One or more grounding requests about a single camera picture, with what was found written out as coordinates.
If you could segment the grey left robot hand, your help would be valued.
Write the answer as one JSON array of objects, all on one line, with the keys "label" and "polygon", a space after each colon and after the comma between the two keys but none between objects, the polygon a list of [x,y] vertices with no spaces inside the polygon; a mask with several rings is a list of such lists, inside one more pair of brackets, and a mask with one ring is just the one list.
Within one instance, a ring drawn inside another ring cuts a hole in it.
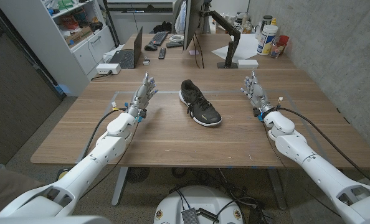
[{"label": "grey left robot hand", "polygon": [[156,84],[153,77],[149,78],[148,72],[145,73],[141,85],[134,92],[127,113],[137,118],[141,111],[145,110],[149,100],[158,92],[155,90]]}]

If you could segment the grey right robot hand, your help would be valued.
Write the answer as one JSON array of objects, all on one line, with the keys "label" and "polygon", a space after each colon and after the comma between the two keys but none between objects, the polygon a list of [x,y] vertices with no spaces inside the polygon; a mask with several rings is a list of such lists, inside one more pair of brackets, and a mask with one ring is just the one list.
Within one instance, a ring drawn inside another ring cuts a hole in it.
[{"label": "grey right robot hand", "polygon": [[254,116],[258,117],[259,120],[263,120],[269,112],[273,111],[273,106],[269,102],[265,90],[260,85],[254,70],[250,77],[245,77],[244,85],[245,87],[240,90],[253,106]]}]

